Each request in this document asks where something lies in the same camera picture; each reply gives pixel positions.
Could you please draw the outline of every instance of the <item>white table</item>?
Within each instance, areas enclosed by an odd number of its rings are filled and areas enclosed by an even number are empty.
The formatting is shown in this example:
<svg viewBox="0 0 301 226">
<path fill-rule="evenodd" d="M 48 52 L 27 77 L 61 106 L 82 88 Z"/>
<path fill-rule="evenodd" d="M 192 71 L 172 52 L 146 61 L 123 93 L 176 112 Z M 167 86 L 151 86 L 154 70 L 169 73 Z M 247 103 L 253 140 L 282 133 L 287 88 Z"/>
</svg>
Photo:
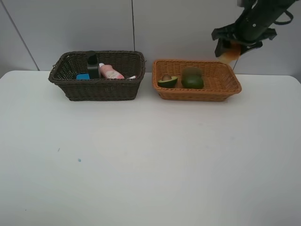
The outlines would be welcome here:
<svg viewBox="0 0 301 226">
<path fill-rule="evenodd" d="M 301 85 L 238 75 L 224 103 L 71 102 L 0 80 L 1 226 L 299 226 Z"/>
</svg>

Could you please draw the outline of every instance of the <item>orange wicker basket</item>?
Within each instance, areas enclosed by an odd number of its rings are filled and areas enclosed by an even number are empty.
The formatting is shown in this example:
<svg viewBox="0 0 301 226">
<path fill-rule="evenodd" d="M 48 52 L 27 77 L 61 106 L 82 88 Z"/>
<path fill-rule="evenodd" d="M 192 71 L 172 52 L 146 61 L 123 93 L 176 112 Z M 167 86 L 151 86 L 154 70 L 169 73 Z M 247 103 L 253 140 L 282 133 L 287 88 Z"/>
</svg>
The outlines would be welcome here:
<svg viewBox="0 0 301 226">
<path fill-rule="evenodd" d="M 203 89 L 184 89 L 181 83 L 185 67 L 198 67 L 203 72 Z M 177 76 L 178 82 L 173 89 L 161 88 L 158 81 L 164 75 Z M 241 86 L 233 70 L 217 61 L 156 60 L 153 63 L 152 85 L 166 100 L 224 101 L 240 93 Z"/>
</svg>

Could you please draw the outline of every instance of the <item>wall seam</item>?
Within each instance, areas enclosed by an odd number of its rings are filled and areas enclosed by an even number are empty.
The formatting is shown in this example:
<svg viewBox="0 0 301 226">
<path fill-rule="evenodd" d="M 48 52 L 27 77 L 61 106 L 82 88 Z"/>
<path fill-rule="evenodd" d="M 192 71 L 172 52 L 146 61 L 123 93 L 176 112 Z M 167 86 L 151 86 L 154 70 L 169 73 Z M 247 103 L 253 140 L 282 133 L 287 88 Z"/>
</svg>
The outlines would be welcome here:
<svg viewBox="0 0 301 226">
<path fill-rule="evenodd" d="M 238 62 L 238 59 L 236 60 L 236 62 L 234 64 L 233 70 L 235 69 L 237 62 Z"/>
<path fill-rule="evenodd" d="M 133 42 L 134 42 L 134 51 L 136 51 L 136 45 L 135 45 L 135 23 L 134 23 L 134 4 L 132 1 L 132 23 L 133 23 Z"/>
<path fill-rule="evenodd" d="M 37 63 L 36 63 L 36 61 L 34 60 L 34 58 L 33 58 L 33 56 L 32 56 L 32 53 L 29 51 L 29 49 L 28 49 L 28 47 L 27 47 L 27 45 L 26 45 L 26 43 L 25 43 L 25 41 L 24 41 L 22 35 L 20 34 L 20 32 L 19 32 L 19 30 L 18 30 L 18 28 L 17 28 L 15 22 L 13 21 L 13 18 L 11 17 L 11 15 L 9 14 L 9 12 L 8 12 L 8 10 L 7 10 L 7 8 L 6 8 L 6 6 L 4 5 L 4 2 L 3 2 L 2 0 L 0 0 L 0 3 L 1 3 L 1 5 L 3 6 L 4 11 L 6 12 L 6 14 L 7 14 L 7 16 L 8 16 L 8 18 L 9 18 L 10 22 L 12 23 L 12 25 L 13 25 L 15 31 L 16 31 L 17 34 L 19 35 L 19 38 L 21 39 L 23 45 L 25 46 L 25 48 L 26 48 L 26 50 L 27 50 L 29 56 L 31 57 L 31 59 L 32 59 L 32 61 L 33 61 L 33 63 L 34 63 L 34 65 L 36 66 L 37 70 L 39 71 L 40 69 L 39 69 L 39 67 L 38 67 L 38 65 L 37 65 Z"/>
</svg>

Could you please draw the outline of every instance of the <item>dark brown wicker basket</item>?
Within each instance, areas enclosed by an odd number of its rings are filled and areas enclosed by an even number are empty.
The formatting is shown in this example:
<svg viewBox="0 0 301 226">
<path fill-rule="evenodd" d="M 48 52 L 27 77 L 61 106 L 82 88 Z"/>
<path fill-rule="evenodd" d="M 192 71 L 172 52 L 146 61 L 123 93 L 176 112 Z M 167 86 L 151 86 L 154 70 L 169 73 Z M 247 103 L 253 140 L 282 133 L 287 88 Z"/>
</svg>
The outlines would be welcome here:
<svg viewBox="0 0 301 226">
<path fill-rule="evenodd" d="M 143 54 L 134 51 L 96 51 L 98 62 L 112 65 L 125 79 L 76 80 L 88 73 L 85 52 L 69 52 L 61 56 L 49 75 L 72 101 L 120 101 L 135 99 L 145 73 Z"/>
</svg>

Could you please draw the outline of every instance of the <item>blue object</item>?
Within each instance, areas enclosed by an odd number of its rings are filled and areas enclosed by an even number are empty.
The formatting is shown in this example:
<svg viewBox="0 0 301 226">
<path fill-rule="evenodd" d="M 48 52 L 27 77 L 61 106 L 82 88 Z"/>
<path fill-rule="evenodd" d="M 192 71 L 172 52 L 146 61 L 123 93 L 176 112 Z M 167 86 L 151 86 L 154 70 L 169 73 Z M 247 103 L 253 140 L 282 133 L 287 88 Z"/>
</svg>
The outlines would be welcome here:
<svg viewBox="0 0 301 226">
<path fill-rule="evenodd" d="M 89 76 L 89 74 L 78 74 L 78 75 L 76 76 L 76 79 L 77 79 L 77 80 L 81 80 L 81 79 L 88 80 L 88 79 L 90 79 L 90 76 Z"/>
</svg>

